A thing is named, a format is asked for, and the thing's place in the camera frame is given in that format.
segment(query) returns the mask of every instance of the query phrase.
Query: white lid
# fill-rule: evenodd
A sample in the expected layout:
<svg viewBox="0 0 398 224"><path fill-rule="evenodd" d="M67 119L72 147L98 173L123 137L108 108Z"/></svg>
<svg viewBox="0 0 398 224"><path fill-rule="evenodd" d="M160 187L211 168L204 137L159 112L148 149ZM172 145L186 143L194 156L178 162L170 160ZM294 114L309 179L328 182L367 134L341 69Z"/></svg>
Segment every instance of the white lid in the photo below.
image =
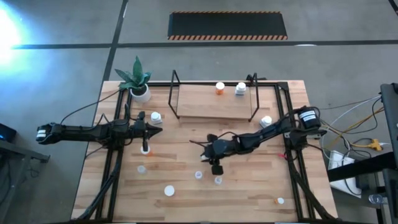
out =
<svg viewBox="0 0 398 224"><path fill-rule="evenodd" d="M153 121L157 121L160 118L161 118L160 113L158 113L158 112L153 112L152 114L150 114L150 119Z"/></svg>
<svg viewBox="0 0 398 224"><path fill-rule="evenodd" d="M285 203L285 200L283 198L278 198L278 203L283 204L283 203Z"/></svg>
<svg viewBox="0 0 398 224"><path fill-rule="evenodd" d="M164 194L171 197L174 194L174 187L172 185L168 185L164 188Z"/></svg>
<svg viewBox="0 0 398 224"><path fill-rule="evenodd" d="M138 166L137 170L138 170L138 173L140 173L140 174L143 174L147 171L147 169L143 165Z"/></svg>
<svg viewBox="0 0 398 224"><path fill-rule="evenodd" d="M141 146L141 153L142 154L144 154L144 155L146 155L146 154L148 154L150 152L150 147L148 146L148 151L147 152L144 152L144 148Z"/></svg>
<svg viewBox="0 0 398 224"><path fill-rule="evenodd" d="M195 172L195 178L196 179L201 179L203 177L203 174L200 171Z"/></svg>
<svg viewBox="0 0 398 224"><path fill-rule="evenodd" d="M245 90L246 89L246 84L245 83L238 83L238 85L236 86L237 89L239 90Z"/></svg>
<svg viewBox="0 0 398 224"><path fill-rule="evenodd" d="M225 87L225 84L222 82L216 83L216 88L217 90L222 90Z"/></svg>
<svg viewBox="0 0 398 224"><path fill-rule="evenodd" d="M270 116L265 116L261 119L262 122L264 122L265 124L270 125L272 123L272 118Z"/></svg>
<svg viewBox="0 0 398 224"><path fill-rule="evenodd" d="M217 185L220 185L223 182L223 178L222 177L216 177L214 179L214 183L216 183Z"/></svg>

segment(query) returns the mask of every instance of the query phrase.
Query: wooden platform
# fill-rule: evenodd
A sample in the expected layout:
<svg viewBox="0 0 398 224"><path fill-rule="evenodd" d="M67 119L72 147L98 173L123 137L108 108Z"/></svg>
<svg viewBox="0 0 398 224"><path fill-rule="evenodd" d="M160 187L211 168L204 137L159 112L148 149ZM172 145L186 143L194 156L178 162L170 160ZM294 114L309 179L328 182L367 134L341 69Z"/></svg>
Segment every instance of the wooden platform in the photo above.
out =
<svg viewBox="0 0 398 224"><path fill-rule="evenodd" d="M178 92L177 115L194 118L249 119L252 115L251 94L235 95L235 86L226 86L224 94L217 95L216 87L209 85L180 85Z"/></svg>
<svg viewBox="0 0 398 224"><path fill-rule="evenodd" d="M101 98L115 92L118 85L119 82L105 82ZM289 87L294 108L308 105L303 81L289 81ZM135 139L125 147L114 222L297 221L288 166L278 156L284 153L282 136L264 142L252 154L223 159L221 185L214 184L211 166L200 162L203 149L188 142L190 139L204 141L208 133L257 131L258 122L265 115L276 121L279 117L272 88L259 87L260 110L251 123L205 118L178 120L167 105L170 88L151 87L150 90L152 99L149 102L132 104L132 116L141 110L147 114L158 111L164 121L164 130L149 141L154 151L152 157L140 153L141 139ZM173 96L172 103L176 103L177 94ZM117 97L114 95L99 104L96 120L101 113L113 117ZM98 147L98 144L90 143L87 153ZM322 153L309 147L303 155L311 190L328 212L337 216ZM72 217L79 216L98 193L105 157L106 150L103 149L85 161ZM145 165L146 174L137 172L139 165ZM202 180L195 179L198 170L204 173ZM164 195L167 185L175 187L173 197ZM278 197L283 197L285 204L276 205L274 199ZM107 197L104 216L108 211L108 200ZM302 205L307 213L303 195Z"/></svg>

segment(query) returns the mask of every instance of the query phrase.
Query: gray floor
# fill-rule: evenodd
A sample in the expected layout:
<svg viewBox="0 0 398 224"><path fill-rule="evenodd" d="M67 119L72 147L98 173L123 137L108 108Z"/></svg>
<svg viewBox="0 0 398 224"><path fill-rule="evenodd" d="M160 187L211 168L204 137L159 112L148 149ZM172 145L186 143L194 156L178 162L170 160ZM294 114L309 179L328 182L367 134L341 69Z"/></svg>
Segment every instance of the gray floor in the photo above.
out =
<svg viewBox="0 0 398 224"><path fill-rule="evenodd" d="M111 42L121 3L41 0L0 6L14 13L22 44L84 44ZM289 40L398 39L398 17L387 0L130 0L119 42L165 42L168 14L181 10L282 11ZM18 131L18 145L51 154L50 162L39 167L39 177L22 185L8 223L70 218L87 143L41 146L34 140L35 130L98 99L108 54L109 49L14 50L10 61L0 64L0 123ZM118 49L113 68L131 69L136 55L153 72L153 80L169 80L173 69L182 80L236 80L253 72L270 80L305 80L311 104L320 108L370 98L379 93L380 84L398 82L398 45ZM110 80L119 78L111 72ZM333 121L347 109L322 111L322 118ZM65 123L89 126L94 113L93 106ZM369 114L371 104L366 104L336 127L343 129ZM389 142L384 114L377 117L376 130L349 140ZM369 121L363 129L373 126ZM336 149L344 151L342 145ZM390 150L387 146L383 152ZM376 222L374 210L355 205L346 194L334 195L340 218Z"/></svg>

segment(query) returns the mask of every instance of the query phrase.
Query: wooden tabletop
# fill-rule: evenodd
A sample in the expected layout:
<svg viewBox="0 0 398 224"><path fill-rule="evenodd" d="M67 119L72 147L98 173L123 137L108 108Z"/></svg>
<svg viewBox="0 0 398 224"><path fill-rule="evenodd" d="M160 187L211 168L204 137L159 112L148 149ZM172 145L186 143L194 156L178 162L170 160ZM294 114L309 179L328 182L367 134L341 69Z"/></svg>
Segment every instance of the wooden tabletop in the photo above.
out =
<svg viewBox="0 0 398 224"><path fill-rule="evenodd" d="M288 83L293 107L309 105L304 82ZM101 98L114 93L118 85L119 82L104 82ZM150 91L152 98L149 102L132 102L132 117L145 111L146 120L150 122L150 114L157 111L162 115L164 130L149 140L149 146L154 152L151 157L140 153L141 139L133 140L131 145L124 148L114 222L297 221L288 165L278 156L285 151L282 136L262 143L251 154L222 159L224 175L221 185L214 183L211 166L200 162L203 149L189 143L190 139L205 141L208 133L255 132L260 128L259 120L265 115L277 121L279 115L275 91L271 87L259 87L260 109L250 123L210 118L178 120L167 104L170 88L150 87ZM172 105L177 105L177 96L176 89L172 94ZM99 103L96 120L99 120L102 113L108 119L113 118L117 98L116 94ZM98 143L90 143L87 153L99 147ZM303 150L303 156L312 192L328 212L337 217L322 152L308 147ZM98 193L105 158L106 149L102 149L85 161L72 218L82 214ZM146 174L138 173L139 165L146 167ZM203 172L202 180L195 179L196 171ZM167 185L174 186L174 196L164 194ZM307 217L302 192L300 196ZM279 197L285 199L283 205L274 203L274 199ZM109 197L106 197L103 215L108 211L108 201Z"/></svg>

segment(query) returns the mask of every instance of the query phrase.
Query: raised wooden shelf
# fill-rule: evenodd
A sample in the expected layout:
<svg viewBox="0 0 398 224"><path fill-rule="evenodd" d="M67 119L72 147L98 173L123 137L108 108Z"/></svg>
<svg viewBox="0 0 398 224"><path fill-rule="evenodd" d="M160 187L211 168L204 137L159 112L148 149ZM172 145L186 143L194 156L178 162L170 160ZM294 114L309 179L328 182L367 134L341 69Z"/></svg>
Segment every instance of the raised wooden shelf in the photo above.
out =
<svg viewBox="0 0 398 224"><path fill-rule="evenodd" d="M177 115L196 118L249 119L252 115L251 97L248 87L245 95L236 96L234 86L226 86L224 94L217 95L215 86L180 85Z"/></svg>

